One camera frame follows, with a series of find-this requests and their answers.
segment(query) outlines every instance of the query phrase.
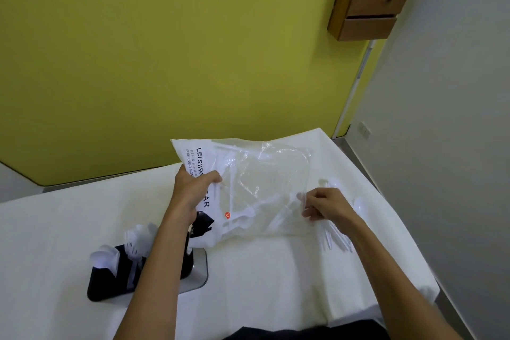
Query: white wall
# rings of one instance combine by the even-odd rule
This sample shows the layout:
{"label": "white wall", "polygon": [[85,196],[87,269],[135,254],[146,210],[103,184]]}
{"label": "white wall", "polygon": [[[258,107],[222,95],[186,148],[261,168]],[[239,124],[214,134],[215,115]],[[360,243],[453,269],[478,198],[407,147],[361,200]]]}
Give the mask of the white wall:
{"label": "white wall", "polygon": [[24,196],[41,194],[40,187],[26,177],[0,163],[0,203]]}
{"label": "white wall", "polygon": [[510,338],[509,58],[510,0],[409,0],[347,135],[479,339]]}

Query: clear plastic bag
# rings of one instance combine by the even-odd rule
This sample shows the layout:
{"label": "clear plastic bag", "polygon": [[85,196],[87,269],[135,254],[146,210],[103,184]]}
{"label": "clear plastic bag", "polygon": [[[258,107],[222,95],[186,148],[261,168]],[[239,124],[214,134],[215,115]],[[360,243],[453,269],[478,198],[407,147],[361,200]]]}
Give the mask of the clear plastic bag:
{"label": "clear plastic bag", "polygon": [[313,233],[297,197],[306,192],[308,150],[235,138],[172,143],[191,175],[217,170],[223,178],[197,206],[190,247],[212,247],[231,236]]}

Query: white tablecloth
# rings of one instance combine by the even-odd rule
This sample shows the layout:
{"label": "white tablecloth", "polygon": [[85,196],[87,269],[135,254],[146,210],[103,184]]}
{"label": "white tablecloth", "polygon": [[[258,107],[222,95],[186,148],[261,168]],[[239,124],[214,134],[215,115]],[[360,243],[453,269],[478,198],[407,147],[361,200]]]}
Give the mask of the white tablecloth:
{"label": "white tablecloth", "polygon": [[[439,288],[397,214],[320,130],[278,140],[313,152],[309,188],[337,177],[372,205],[368,223],[430,300]],[[125,308],[86,296],[88,256],[124,230],[159,223],[179,164],[0,204],[0,338],[111,339]],[[209,279],[179,296],[177,339],[220,339],[341,323],[377,313],[356,254],[320,252],[312,237],[231,239],[207,250]]]}

